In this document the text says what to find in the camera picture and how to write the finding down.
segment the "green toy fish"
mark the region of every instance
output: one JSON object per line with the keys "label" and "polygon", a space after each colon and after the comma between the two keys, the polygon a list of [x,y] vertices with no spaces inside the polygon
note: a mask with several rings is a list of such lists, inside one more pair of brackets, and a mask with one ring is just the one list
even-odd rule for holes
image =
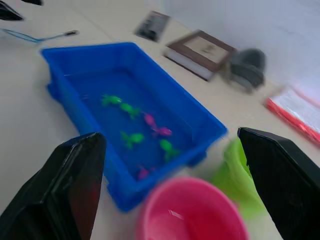
{"label": "green toy fish", "polygon": [[131,119],[135,119],[136,116],[139,115],[140,113],[140,109],[139,108],[133,108],[131,105],[129,105],[128,103],[121,103],[120,104],[120,108],[127,112],[130,115]]}
{"label": "green toy fish", "polygon": [[134,144],[140,144],[145,139],[145,136],[143,136],[141,133],[134,133],[130,136],[126,134],[124,131],[120,132],[122,135],[123,140],[126,142],[126,146],[129,149],[132,149],[134,147]]}
{"label": "green toy fish", "polygon": [[170,158],[173,158],[179,155],[180,151],[177,149],[174,149],[174,147],[168,140],[161,139],[159,142],[160,142],[161,148],[165,151],[164,160],[166,162],[168,162]]}
{"label": "green toy fish", "polygon": [[120,104],[122,103],[122,99],[120,97],[117,97],[117,96],[109,96],[107,94],[103,95],[102,96],[102,106],[105,107],[107,106],[108,104],[112,103],[112,104]]}

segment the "table surface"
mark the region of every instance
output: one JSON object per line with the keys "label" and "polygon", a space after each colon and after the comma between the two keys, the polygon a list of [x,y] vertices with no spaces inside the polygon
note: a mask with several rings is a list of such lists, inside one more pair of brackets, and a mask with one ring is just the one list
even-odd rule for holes
{"label": "table surface", "polygon": [[[135,36],[132,32],[151,10],[143,0],[55,0],[45,1],[43,7],[24,2],[18,5],[15,0],[11,3],[17,5],[15,9],[26,21],[2,21],[2,28],[39,38],[69,30],[79,30],[80,34],[40,45],[0,35],[0,213],[23,183],[43,166],[54,148],[78,135],[63,107],[47,92],[48,66],[39,54],[43,47],[135,42],[223,122],[228,136],[210,148],[205,161],[193,169],[183,169],[178,175],[209,178],[222,162],[224,148],[236,136],[238,127],[289,138],[320,166],[319,149],[263,106],[277,86],[267,82],[253,95],[246,95],[227,85],[218,74],[205,82],[163,57],[168,42],[190,32],[173,19],[159,43]],[[91,239],[132,240],[139,208],[128,214],[119,212],[102,186]],[[269,215],[246,223],[252,240],[282,239]]]}

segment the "blue cable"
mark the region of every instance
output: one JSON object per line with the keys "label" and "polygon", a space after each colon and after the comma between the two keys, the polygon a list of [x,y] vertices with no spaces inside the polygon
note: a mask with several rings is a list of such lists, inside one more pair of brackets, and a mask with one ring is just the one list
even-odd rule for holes
{"label": "blue cable", "polygon": [[18,39],[22,39],[22,40],[25,40],[25,41],[28,41],[28,42],[32,42],[32,43],[37,43],[37,44],[38,43],[42,43],[42,42],[47,41],[47,40],[57,39],[57,38],[61,38],[61,37],[68,37],[68,36],[76,35],[76,34],[79,33],[77,30],[72,30],[72,31],[64,32],[64,33],[56,35],[56,36],[45,37],[45,38],[35,38],[33,36],[29,36],[27,34],[23,34],[23,33],[18,32],[18,31],[12,31],[12,30],[9,30],[9,29],[4,29],[4,28],[0,28],[0,30],[2,30],[6,34],[14,36],[14,37],[16,37]]}

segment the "pink bucket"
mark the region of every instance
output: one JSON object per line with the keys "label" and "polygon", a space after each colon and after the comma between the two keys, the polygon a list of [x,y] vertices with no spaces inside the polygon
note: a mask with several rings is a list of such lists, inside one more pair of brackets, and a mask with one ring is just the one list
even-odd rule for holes
{"label": "pink bucket", "polygon": [[141,209],[136,240],[248,240],[235,205],[216,187],[194,177],[170,179]]}

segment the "blue plastic tray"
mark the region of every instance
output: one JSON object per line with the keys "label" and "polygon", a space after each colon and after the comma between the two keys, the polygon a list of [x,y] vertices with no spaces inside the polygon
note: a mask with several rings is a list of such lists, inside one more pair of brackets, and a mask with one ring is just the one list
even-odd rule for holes
{"label": "blue plastic tray", "polygon": [[[140,203],[173,170],[203,160],[207,148],[227,132],[134,43],[48,48],[42,54],[50,68],[49,92],[63,105],[80,134],[101,132],[106,137],[104,175],[110,195],[123,211]],[[104,94],[118,96],[152,114],[159,127],[172,130],[172,136],[152,136],[143,114],[132,120],[117,105],[103,107]],[[128,150],[120,131],[142,133],[145,140]],[[181,151],[169,163],[164,161],[161,138]],[[138,180],[141,166],[150,174]]]}

